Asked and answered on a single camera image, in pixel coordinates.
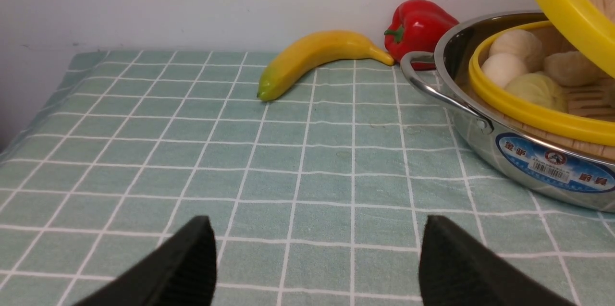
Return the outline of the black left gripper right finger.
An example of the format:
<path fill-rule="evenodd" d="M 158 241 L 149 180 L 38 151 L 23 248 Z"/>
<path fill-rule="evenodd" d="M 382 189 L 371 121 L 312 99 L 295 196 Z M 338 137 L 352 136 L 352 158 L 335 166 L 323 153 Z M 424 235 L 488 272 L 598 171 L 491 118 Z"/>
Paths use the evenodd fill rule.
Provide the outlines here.
<path fill-rule="evenodd" d="M 569 306 L 442 215 L 426 221 L 418 267 L 425 306 Z"/>

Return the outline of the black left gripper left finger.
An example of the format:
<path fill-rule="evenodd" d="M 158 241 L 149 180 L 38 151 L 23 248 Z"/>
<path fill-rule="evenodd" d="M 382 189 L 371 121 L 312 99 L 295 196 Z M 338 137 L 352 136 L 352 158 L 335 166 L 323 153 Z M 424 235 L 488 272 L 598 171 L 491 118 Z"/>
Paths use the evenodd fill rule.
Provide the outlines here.
<path fill-rule="evenodd" d="M 210 306 L 217 245 L 208 216 L 194 216 L 171 238 L 77 306 Z"/>

